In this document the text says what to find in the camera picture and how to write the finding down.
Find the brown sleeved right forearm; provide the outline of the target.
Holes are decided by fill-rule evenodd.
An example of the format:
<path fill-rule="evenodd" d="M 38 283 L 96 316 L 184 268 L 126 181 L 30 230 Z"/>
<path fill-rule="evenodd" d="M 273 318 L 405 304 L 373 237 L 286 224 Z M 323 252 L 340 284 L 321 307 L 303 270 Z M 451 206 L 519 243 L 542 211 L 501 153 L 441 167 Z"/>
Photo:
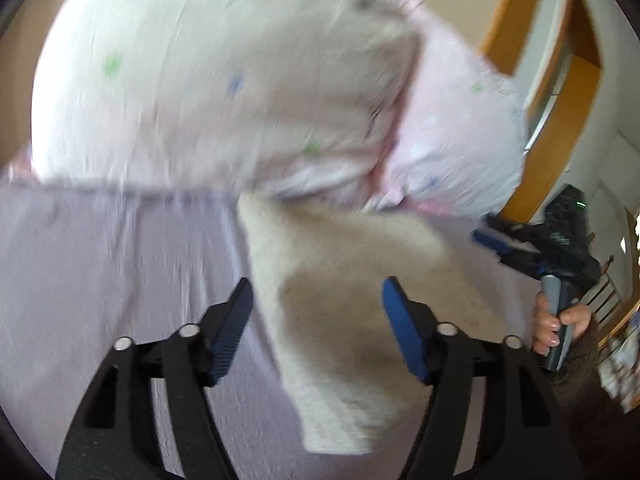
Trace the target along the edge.
<path fill-rule="evenodd" d="M 625 412 L 602 388 L 598 324 L 592 321 L 549 384 L 587 479 L 638 479 L 640 412 Z"/>

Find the person right hand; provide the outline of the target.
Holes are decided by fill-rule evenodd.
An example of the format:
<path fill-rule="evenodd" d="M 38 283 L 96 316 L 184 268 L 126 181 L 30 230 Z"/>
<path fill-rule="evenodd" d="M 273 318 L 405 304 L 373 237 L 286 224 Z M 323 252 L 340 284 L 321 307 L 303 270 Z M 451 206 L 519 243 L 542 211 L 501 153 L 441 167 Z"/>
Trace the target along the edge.
<path fill-rule="evenodd" d="M 563 326 L 572 326 L 573 339 L 578 341 L 585 335 L 592 320 L 591 311 L 585 304 L 574 304 L 560 315 L 552 314 L 548 298 L 543 292 L 538 292 L 532 326 L 534 352 L 546 356 L 551 349 L 559 347 L 559 330 Z"/>

